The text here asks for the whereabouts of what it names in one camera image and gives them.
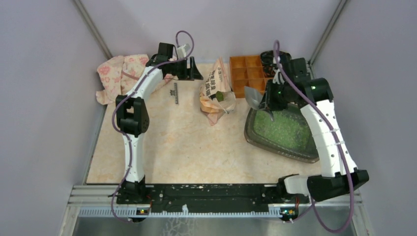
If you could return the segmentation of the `grey metal scoop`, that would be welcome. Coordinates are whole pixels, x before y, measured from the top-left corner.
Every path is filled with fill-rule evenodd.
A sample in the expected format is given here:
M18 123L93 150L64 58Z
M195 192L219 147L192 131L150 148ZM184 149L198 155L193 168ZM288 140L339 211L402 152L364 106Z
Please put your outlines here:
M245 86L244 87L244 96L248 105L256 111L266 112L271 121L274 121L273 113L266 107L266 103L263 102L263 95L257 91L255 88Z

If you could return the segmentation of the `piano-key bag clip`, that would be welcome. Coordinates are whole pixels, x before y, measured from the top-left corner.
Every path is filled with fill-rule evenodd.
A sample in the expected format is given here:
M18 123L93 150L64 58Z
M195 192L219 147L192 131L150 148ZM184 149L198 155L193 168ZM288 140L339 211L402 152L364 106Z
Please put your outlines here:
M174 87L170 90L170 96L173 96L175 99L175 104L179 104L179 95L178 95L178 84L174 83Z

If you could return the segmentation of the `orange cat litter bag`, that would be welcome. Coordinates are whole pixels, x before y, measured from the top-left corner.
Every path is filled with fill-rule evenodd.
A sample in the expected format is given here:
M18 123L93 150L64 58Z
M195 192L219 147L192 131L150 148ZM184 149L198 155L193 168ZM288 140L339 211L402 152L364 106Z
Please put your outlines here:
M207 117L211 126L217 124L224 115L231 113L236 106L236 95L232 90L223 58L219 57L212 71L200 86L200 111Z

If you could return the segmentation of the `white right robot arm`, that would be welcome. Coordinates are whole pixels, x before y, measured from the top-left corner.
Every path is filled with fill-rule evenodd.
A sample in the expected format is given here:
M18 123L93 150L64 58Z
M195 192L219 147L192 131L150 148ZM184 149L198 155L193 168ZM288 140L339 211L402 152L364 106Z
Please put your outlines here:
M283 81L274 78L266 82L259 108L271 114L296 104L310 128L321 163L319 175L280 178L278 199L289 203L296 194L303 194L321 202L350 194L367 183L368 171L357 167L344 142L328 81L311 78L306 66L295 59L278 66L277 74Z

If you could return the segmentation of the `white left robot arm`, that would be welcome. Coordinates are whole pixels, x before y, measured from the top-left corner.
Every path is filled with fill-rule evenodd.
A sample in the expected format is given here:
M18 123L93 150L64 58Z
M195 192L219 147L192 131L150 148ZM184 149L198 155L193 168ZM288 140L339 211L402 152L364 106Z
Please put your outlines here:
M125 95L116 97L112 125L122 135L125 151L125 174L118 192L128 192L135 203L148 196L143 168L144 135L150 125L146 101L157 85L170 74L183 81L201 80L203 77L191 56L193 46L160 43L157 54L146 63L142 76Z

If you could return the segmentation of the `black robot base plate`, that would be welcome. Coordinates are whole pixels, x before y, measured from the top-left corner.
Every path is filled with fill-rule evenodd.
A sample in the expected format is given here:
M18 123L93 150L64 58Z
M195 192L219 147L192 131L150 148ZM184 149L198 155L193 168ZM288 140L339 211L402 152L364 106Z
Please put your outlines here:
M151 184L126 182L115 192L119 205L139 205L137 216L296 219L302 194L288 195L276 184Z

